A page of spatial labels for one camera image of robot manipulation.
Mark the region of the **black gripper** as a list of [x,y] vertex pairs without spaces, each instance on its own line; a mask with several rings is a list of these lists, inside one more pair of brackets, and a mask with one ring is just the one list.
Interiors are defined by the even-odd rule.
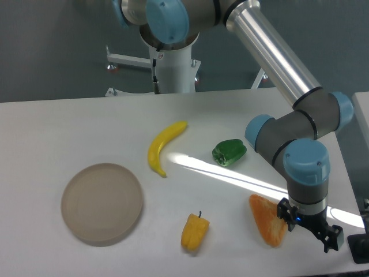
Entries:
[[306,215],[301,209],[291,206],[289,200],[282,198],[277,204],[277,217],[282,219],[292,231],[296,225],[301,226],[312,233],[323,243],[324,252],[329,250],[339,251],[344,243],[344,231],[341,226],[329,226],[326,220],[327,206],[317,214]]

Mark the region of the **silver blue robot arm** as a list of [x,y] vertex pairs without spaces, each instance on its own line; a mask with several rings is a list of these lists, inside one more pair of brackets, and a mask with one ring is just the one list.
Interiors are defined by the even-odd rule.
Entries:
[[287,182],[288,197],[277,204],[277,216],[290,230],[298,225],[311,231],[325,251],[339,250],[344,234],[326,220],[330,162],[319,139],[351,121],[350,99],[322,89],[258,1],[113,1],[112,7],[120,25],[139,26],[150,46],[156,94],[194,91],[193,60],[175,64],[167,56],[190,46],[201,31],[223,24],[241,40],[293,109],[279,119],[259,115],[245,131],[252,148]]

